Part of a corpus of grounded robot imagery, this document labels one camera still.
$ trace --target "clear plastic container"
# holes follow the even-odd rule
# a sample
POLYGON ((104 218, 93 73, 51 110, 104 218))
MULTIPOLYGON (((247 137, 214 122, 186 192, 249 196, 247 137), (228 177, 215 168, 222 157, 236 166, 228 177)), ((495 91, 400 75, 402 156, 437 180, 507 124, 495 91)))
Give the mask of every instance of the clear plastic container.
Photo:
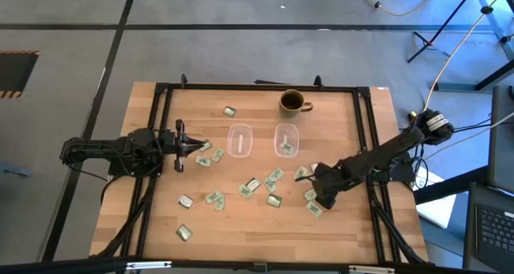
POLYGON ((253 142, 250 125, 235 124, 230 127, 226 149, 231 157, 245 158, 250 155, 253 142))
POLYGON ((298 154, 300 147, 300 135, 298 128, 292 124, 280 124, 275 129, 275 153, 279 157, 293 158, 298 154), (290 145, 289 150, 285 150, 283 144, 290 145))

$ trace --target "wooden tabletop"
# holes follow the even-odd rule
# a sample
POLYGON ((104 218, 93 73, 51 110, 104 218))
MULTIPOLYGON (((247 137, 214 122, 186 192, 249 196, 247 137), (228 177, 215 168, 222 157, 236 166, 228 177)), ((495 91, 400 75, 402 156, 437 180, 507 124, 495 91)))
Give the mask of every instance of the wooden tabletop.
MULTIPOLYGON (((122 135, 146 126, 155 83, 140 82, 133 86, 125 114, 122 135)), ((398 134, 390 92, 387 88, 371 88, 373 110, 381 143, 398 134)), ((305 100, 314 104, 311 112, 284 120, 278 111, 281 92, 173 90, 169 127, 181 118, 186 133, 197 139, 209 139, 213 148, 192 153, 184 160, 185 171, 173 170, 174 156, 167 157, 162 176, 157 180, 149 227, 145 242, 145 258, 171 260, 267 261, 302 263, 377 262, 373 228, 366 189, 363 185, 341 192, 330 211, 316 218, 305 208, 304 192, 310 182, 294 182, 300 166, 313 162, 335 164, 339 159, 355 155, 360 149, 353 98, 350 93, 304 92, 305 100), (234 117, 222 113, 225 106, 237 109, 234 117), (216 148, 226 149, 230 127, 236 123, 250 125, 253 146, 247 158, 225 154, 210 167, 194 160, 198 155, 210 157, 216 148), (275 127, 294 124, 300 134, 296 158, 275 154, 275 127), (277 167, 285 175, 277 182, 277 194, 283 198, 280 208, 266 204, 268 191, 260 186, 249 199, 238 187, 252 177, 261 182, 277 167), (214 190, 225 194, 224 211, 215 211, 205 197, 214 190), (188 210, 177 204, 186 194, 194 200, 188 210), (175 231, 186 225, 192 237, 186 241, 175 231)), ((365 114, 364 101, 361 100, 365 114)), ((369 125, 364 115, 368 146, 371 145, 369 125)), ((127 218, 134 178, 123 177, 106 191, 96 225, 91 254, 105 248, 127 218)), ((423 259, 427 259, 414 197, 401 183, 391 182, 390 199, 394 221, 406 241, 423 259)), ((135 252, 139 225, 135 227, 129 253, 135 252)), ((390 258, 386 229, 382 225, 386 256, 390 258)))

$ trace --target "tripod stand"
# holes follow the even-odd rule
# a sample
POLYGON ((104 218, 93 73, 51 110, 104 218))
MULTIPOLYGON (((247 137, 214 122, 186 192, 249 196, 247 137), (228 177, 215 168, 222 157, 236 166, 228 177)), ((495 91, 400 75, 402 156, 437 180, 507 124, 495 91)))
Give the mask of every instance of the tripod stand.
POLYGON ((414 60, 416 57, 418 57, 418 55, 420 55, 423 51, 425 50, 436 50, 436 51, 439 51, 441 53, 443 53, 446 57, 450 57, 450 54, 446 53, 445 51, 437 48, 436 46, 434 46, 434 41, 435 39, 439 36, 439 34, 441 34, 441 32, 444 30, 444 28, 448 25, 448 23, 451 21, 451 19, 455 16, 455 14, 457 14, 457 12, 459 11, 460 7, 463 6, 463 4, 466 2, 466 0, 462 0, 460 2, 460 4, 455 8, 455 10, 451 13, 450 17, 446 20, 446 22, 439 28, 439 30, 437 31, 437 33, 435 33, 434 37, 432 37, 432 39, 430 41, 428 41, 427 39, 423 38, 423 36, 421 36, 418 32, 414 32, 414 35, 416 35, 418 38, 420 38, 422 41, 423 41, 423 47, 421 49, 419 49, 418 52, 416 52, 412 57, 410 57, 408 60, 407 60, 407 63, 410 63, 412 62, 412 60, 414 60))

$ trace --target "keyboard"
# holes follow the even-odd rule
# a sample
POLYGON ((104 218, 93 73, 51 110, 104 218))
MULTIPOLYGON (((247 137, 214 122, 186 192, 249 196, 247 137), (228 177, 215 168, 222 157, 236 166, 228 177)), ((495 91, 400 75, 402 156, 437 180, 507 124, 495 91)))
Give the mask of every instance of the keyboard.
POLYGON ((494 207, 476 207, 477 257, 496 270, 514 260, 514 214, 494 207))

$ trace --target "brown mug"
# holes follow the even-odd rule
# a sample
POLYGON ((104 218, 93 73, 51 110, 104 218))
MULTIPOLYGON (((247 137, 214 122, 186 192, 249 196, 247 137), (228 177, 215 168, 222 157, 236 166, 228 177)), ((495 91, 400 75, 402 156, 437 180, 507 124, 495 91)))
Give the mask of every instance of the brown mug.
POLYGON ((309 112, 313 108, 314 104, 305 102, 304 96, 294 89, 284 91, 280 97, 279 109, 283 117, 294 117, 300 112, 309 112))

